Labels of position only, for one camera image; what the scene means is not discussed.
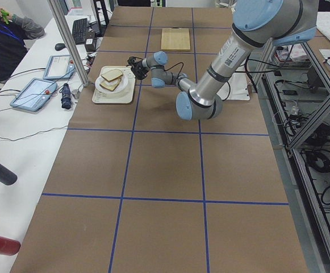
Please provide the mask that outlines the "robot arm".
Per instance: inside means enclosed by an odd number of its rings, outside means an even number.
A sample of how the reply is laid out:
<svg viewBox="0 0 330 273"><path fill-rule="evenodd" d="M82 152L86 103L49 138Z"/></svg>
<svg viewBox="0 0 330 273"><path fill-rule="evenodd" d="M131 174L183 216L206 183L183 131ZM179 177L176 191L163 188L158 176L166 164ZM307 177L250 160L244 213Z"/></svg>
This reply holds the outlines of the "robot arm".
<svg viewBox="0 0 330 273"><path fill-rule="evenodd" d="M288 46L315 36L318 5L318 1L308 0L237 1L231 36L197 83L185 73L166 71L168 57L163 51L139 61L130 57L128 66L138 80L150 72L154 88L177 86L180 93L176 109L180 118L215 118L223 107L218 91L255 48L263 47L269 39L275 46Z"/></svg>

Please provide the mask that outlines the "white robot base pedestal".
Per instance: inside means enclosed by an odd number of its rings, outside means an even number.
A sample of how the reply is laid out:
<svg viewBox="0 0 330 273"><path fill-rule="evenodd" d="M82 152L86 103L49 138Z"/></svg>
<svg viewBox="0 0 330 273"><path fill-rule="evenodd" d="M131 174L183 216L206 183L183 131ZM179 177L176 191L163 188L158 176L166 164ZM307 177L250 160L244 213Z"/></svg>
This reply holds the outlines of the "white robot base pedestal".
<svg viewBox="0 0 330 273"><path fill-rule="evenodd" d="M224 100L249 101L248 83L245 73L235 73L218 91L217 95Z"/></svg>

